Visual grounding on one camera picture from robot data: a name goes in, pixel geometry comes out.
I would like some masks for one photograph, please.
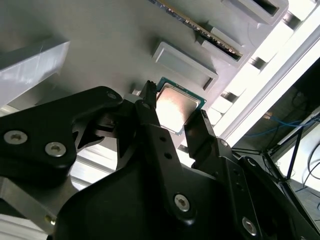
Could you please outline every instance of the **bolt head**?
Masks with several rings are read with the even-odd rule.
[[[116,99],[116,98],[117,98],[117,96],[114,95],[114,94],[111,93],[111,92],[108,93],[108,97],[111,98],[111,99]]]
[[[182,212],[188,212],[190,209],[190,203],[188,199],[182,194],[175,195],[174,203]]]
[[[246,160],[247,160],[248,163],[250,163],[250,165],[252,165],[253,167],[256,166],[256,164],[255,164],[250,158],[247,158]]]
[[[145,108],[150,109],[149,104],[147,104],[147,103],[143,103],[142,105],[143,105]]]
[[[225,147],[228,147],[228,143],[225,140],[220,140],[221,144]]]
[[[252,236],[257,235],[257,229],[255,225],[246,217],[242,218],[242,225],[244,229]]]
[[[28,140],[28,136],[24,132],[18,130],[6,132],[3,138],[6,143],[12,145],[23,144]]]
[[[66,153],[67,149],[65,145],[63,145],[61,142],[50,142],[45,146],[45,152],[55,158],[62,157]]]

